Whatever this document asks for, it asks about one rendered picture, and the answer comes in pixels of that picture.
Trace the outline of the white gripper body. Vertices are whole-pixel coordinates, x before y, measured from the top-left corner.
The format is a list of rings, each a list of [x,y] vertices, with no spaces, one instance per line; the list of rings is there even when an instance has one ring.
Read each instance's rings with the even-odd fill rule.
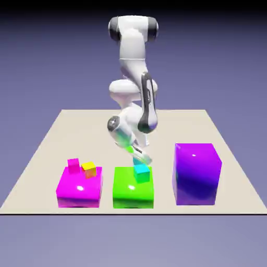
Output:
[[[146,153],[145,150],[141,148],[133,148],[132,149],[132,156],[140,161],[142,164],[150,165],[152,163],[152,159]]]

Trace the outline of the large magenta box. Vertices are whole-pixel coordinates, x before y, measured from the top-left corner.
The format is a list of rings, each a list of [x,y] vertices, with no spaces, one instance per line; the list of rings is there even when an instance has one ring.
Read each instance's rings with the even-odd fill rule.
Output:
[[[80,169],[70,173],[65,167],[56,188],[57,203],[60,208],[98,208],[103,186],[102,167],[96,168],[96,176],[86,178]]]

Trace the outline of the small cyan cube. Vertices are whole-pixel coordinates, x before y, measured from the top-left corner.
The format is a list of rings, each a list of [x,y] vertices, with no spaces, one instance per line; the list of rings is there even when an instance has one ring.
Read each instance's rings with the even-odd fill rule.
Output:
[[[150,180],[150,169],[145,164],[134,165],[133,173],[137,183],[146,183]]]

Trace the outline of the small yellow cube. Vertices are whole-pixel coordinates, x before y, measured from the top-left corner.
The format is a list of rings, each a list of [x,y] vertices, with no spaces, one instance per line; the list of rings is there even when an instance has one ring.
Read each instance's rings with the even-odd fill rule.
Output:
[[[81,167],[87,179],[96,176],[96,165],[92,161],[82,163]]]

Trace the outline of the large purple box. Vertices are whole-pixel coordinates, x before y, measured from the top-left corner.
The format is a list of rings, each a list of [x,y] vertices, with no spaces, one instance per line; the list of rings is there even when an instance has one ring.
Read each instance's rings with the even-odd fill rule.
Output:
[[[176,205],[215,205],[222,161],[211,143],[176,143],[173,191]]]

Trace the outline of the large green box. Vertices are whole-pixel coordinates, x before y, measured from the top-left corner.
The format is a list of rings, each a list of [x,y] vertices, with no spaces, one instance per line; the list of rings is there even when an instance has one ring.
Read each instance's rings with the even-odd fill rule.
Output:
[[[113,180],[113,208],[115,209],[152,209],[154,207],[154,184],[152,167],[150,180],[137,183],[134,166],[116,167]]]

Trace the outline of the small magenta cube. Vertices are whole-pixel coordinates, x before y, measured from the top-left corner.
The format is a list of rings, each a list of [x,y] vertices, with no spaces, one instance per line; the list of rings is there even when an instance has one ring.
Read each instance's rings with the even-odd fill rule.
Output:
[[[75,174],[80,172],[80,164],[79,164],[79,159],[68,159],[68,171],[70,174]]]

